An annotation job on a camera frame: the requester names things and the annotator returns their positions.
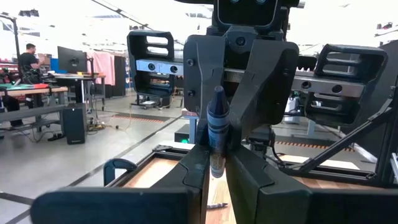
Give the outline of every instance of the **black shirt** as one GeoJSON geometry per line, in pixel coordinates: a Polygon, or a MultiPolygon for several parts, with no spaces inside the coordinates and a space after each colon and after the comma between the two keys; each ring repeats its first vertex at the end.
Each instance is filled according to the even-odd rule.
{"type": "Polygon", "coordinates": [[[35,55],[25,52],[19,56],[19,63],[23,71],[29,71],[32,68],[31,64],[38,63],[38,61],[35,55]]]}

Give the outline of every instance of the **pink cloth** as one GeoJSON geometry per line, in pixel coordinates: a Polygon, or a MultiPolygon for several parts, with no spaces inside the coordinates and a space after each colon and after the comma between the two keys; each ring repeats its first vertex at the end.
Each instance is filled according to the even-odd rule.
{"type": "MultiPolygon", "coordinates": [[[[114,86],[114,55],[107,52],[87,52],[87,57],[94,58],[94,72],[102,72],[105,77],[105,84],[114,86]]],[[[91,72],[90,62],[87,62],[87,70],[91,72]]]]}

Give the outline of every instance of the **screw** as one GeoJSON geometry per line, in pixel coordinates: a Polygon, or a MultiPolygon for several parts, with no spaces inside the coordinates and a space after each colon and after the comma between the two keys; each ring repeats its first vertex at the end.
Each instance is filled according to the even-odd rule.
{"type": "Polygon", "coordinates": [[[177,68],[176,66],[171,66],[171,67],[170,67],[170,71],[171,71],[172,73],[176,73],[176,72],[178,71],[178,68],[177,68]]]}
{"type": "Polygon", "coordinates": [[[286,77],[289,76],[289,69],[287,68],[284,69],[284,76],[286,77]]]}
{"type": "Polygon", "coordinates": [[[195,62],[193,61],[193,59],[188,59],[187,63],[189,66],[193,66],[195,64],[195,62]]]}
{"type": "Polygon", "coordinates": [[[304,90],[307,90],[307,89],[311,88],[311,83],[308,81],[305,81],[301,84],[301,88],[303,88],[304,90]]]}
{"type": "Polygon", "coordinates": [[[341,85],[335,85],[331,90],[333,93],[339,93],[343,90],[343,87],[341,85]]]}
{"type": "Polygon", "coordinates": [[[188,90],[188,96],[191,96],[191,97],[195,96],[195,91],[188,90]]]}
{"type": "Polygon", "coordinates": [[[148,68],[149,68],[149,70],[153,71],[153,70],[155,70],[155,65],[153,63],[150,63],[148,65],[148,68]]]}
{"type": "Polygon", "coordinates": [[[245,45],[245,43],[246,43],[246,39],[244,38],[244,37],[238,37],[238,38],[236,38],[236,44],[238,45],[238,46],[244,46],[245,45]]]}

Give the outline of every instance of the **concrete floor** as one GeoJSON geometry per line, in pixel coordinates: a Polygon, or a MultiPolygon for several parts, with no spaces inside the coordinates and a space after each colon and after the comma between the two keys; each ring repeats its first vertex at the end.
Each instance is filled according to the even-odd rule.
{"type": "MultiPolygon", "coordinates": [[[[47,133],[38,143],[31,142],[26,136],[7,136],[0,140],[0,223],[30,223],[29,204],[33,198],[40,194],[64,186],[102,186],[101,166],[114,157],[121,157],[137,162],[164,140],[173,140],[174,132],[184,124],[187,119],[179,118],[181,115],[180,98],[172,102],[167,110],[155,108],[143,110],[138,106],[129,109],[134,96],[108,100],[106,112],[99,112],[99,118],[106,124],[119,125],[127,128],[126,131],[106,128],[87,137],[86,144],[70,146],[66,139],[48,142],[51,137],[47,133]],[[146,114],[168,118],[164,123],[150,121],[112,118],[116,113],[146,114]],[[4,200],[7,195],[13,196],[24,203],[4,200]]],[[[47,118],[57,118],[50,114],[47,118]]],[[[59,131],[60,126],[52,125],[47,131],[59,131]]],[[[278,124],[275,133],[290,136],[292,133],[306,133],[306,123],[302,125],[278,124]]],[[[316,128],[316,135],[324,139],[336,140],[336,136],[321,128],[316,128]]],[[[30,133],[28,137],[36,139],[39,133],[30,133]]],[[[320,153],[320,149],[305,147],[291,147],[275,145],[277,152],[286,154],[313,157],[320,153]]],[[[372,170],[374,165],[362,164],[364,160],[355,152],[340,152],[332,159],[352,161],[361,169],[372,170]]]]}

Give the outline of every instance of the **wooden tray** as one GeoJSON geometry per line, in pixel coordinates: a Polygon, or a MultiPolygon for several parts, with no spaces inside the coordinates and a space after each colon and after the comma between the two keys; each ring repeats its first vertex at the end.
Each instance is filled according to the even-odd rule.
{"type": "MultiPolygon", "coordinates": [[[[169,173],[178,161],[168,159],[153,159],[143,170],[134,176],[124,187],[148,188],[154,185],[158,180],[169,173]]],[[[375,189],[374,187],[367,187],[362,185],[344,184],[337,182],[330,182],[325,180],[307,179],[301,177],[294,177],[301,183],[311,188],[323,189],[375,189]]],[[[208,210],[206,215],[207,224],[235,224],[235,216],[232,208],[231,197],[229,196],[228,184],[226,175],[217,179],[210,176],[208,204],[214,203],[228,203],[227,207],[208,210]]]]}

